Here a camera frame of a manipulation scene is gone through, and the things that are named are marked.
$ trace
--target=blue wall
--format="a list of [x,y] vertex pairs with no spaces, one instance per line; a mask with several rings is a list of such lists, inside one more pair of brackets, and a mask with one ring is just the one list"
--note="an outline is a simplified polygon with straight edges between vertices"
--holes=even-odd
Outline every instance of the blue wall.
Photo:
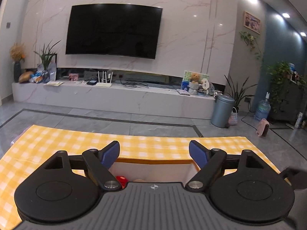
[[304,74],[307,60],[307,43],[301,35],[287,23],[271,6],[266,7],[266,39],[263,55],[263,64],[252,111],[255,111],[260,100],[265,99],[270,88],[270,75],[266,74],[265,66],[276,62],[286,61],[293,63],[300,75]]

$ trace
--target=water dispenser bottle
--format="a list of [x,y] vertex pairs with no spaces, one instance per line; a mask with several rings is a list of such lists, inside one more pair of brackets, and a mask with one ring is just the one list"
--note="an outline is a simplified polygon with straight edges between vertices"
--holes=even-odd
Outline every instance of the water dispenser bottle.
[[257,121],[260,121],[261,119],[266,119],[269,115],[269,112],[271,110],[270,102],[269,102],[270,94],[267,93],[266,99],[261,100],[258,104],[256,113],[254,115],[254,119]]

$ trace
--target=gray plastic housing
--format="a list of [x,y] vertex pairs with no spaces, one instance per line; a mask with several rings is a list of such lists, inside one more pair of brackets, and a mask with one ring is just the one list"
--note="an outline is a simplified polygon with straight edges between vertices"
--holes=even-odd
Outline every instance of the gray plastic housing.
[[130,182],[119,192],[105,193],[87,215],[63,224],[23,221],[15,230],[293,230],[286,222],[243,225],[219,214],[202,193],[181,183]]

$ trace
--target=paper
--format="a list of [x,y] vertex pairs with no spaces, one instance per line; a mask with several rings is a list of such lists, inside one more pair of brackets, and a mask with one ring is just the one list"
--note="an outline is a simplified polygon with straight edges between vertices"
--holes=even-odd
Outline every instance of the paper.
[[48,83],[46,83],[45,85],[52,85],[52,86],[59,86],[61,84],[63,84],[64,82],[61,81],[49,81]]

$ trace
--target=wall outlet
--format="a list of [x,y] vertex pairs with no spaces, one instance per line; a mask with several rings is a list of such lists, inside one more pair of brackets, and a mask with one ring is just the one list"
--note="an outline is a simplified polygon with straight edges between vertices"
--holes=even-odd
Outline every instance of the wall outlet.
[[244,102],[250,103],[250,102],[251,102],[251,98],[245,97],[245,98],[244,98]]

